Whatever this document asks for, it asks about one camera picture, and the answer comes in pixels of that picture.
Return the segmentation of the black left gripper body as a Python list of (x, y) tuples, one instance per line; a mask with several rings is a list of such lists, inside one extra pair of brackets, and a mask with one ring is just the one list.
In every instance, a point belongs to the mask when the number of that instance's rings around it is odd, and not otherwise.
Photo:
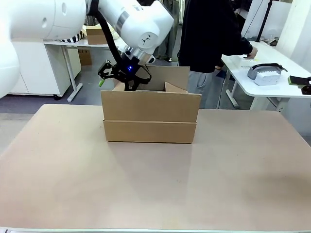
[(136, 63), (116, 64), (113, 68), (114, 79), (125, 84), (125, 91), (136, 91), (140, 84), (146, 84), (146, 79), (136, 75), (141, 68)]

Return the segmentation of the person's left hand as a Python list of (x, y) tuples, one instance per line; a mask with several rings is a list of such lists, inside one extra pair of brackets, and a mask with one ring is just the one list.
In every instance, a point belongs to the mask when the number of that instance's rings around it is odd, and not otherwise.
[(252, 47), (252, 51), (247, 55), (247, 59), (254, 59), (257, 55), (258, 49), (256, 47)]

